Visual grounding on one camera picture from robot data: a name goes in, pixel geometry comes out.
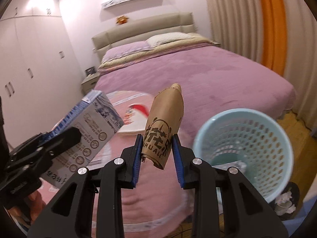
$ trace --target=orange curtain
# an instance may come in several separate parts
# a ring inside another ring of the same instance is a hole
[[[287,53],[286,13],[283,0],[261,0],[264,43],[262,64],[283,76]]]

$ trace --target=light blue plastic basket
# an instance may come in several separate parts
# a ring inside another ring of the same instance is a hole
[[[232,109],[209,119],[194,141],[194,154],[212,166],[241,160],[244,175],[270,203],[286,187],[293,150],[277,122],[251,109]]]

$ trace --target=box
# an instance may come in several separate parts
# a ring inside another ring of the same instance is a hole
[[[47,134],[45,141],[71,126],[80,130],[80,143],[55,157],[53,165],[42,175],[57,188],[66,183],[78,168],[88,165],[123,126],[123,120],[102,91],[92,90]]]

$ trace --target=pillow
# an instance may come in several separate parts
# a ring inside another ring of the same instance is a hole
[[[192,36],[189,34],[185,34],[182,32],[172,32],[150,37],[147,42],[150,44],[151,47],[157,47],[162,44],[190,38],[192,38]]]
[[[139,41],[119,47],[114,47],[106,52],[106,54],[102,58],[102,63],[112,61],[114,59],[119,59],[124,56],[132,55],[138,52],[149,51],[152,49],[153,48],[146,41]]]

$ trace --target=silver bolt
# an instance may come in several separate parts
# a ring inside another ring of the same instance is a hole
[[[30,167],[30,165],[25,165],[22,170],[25,171],[26,169],[28,169]]]
[[[233,175],[236,175],[239,171],[237,168],[235,167],[230,167],[229,168],[229,172],[232,173]]]
[[[86,167],[81,167],[77,170],[77,172],[80,174],[80,175],[84,175],[85,173],[87,173],[87,168]]]
[[[200,164],[202,163],[202,160],[201,160],[200,158],[194,158],[194,159],[193,159],[193,163],[194,163],[195,165],[200,165]]]
[[[124,162],[124,160],[121,157],[118,157],[118,158],[115,159],[115,164],[116,165],[121,165],[121,164],[123,164],[123,162]]]

